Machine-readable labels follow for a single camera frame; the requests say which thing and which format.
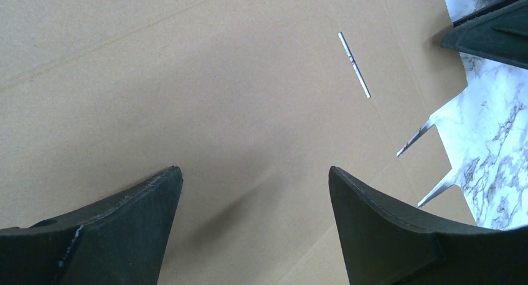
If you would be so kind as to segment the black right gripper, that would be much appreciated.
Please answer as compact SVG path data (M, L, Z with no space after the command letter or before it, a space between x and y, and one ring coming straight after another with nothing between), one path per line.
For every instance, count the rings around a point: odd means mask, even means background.
M527 68L527 0L498 0L455 21L440 46Z

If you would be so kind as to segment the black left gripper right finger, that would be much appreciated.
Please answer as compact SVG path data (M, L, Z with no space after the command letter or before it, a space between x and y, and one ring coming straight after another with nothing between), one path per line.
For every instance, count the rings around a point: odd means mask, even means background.
M442 218L332 166L329 194L351 284L526 284L527 228Z

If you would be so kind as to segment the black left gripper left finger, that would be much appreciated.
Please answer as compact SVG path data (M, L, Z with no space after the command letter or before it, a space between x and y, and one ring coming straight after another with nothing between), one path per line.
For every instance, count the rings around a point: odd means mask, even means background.
M28 228L1 230L2 284L156 284L183 185L165 168Z

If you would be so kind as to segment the brown cardboard box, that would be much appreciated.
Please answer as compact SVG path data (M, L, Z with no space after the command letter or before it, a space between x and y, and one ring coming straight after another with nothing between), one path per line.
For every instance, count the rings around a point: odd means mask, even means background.
M1 226L176 165L160 284L347 284L328 172L410 205L466 87L445 0L1 0Z

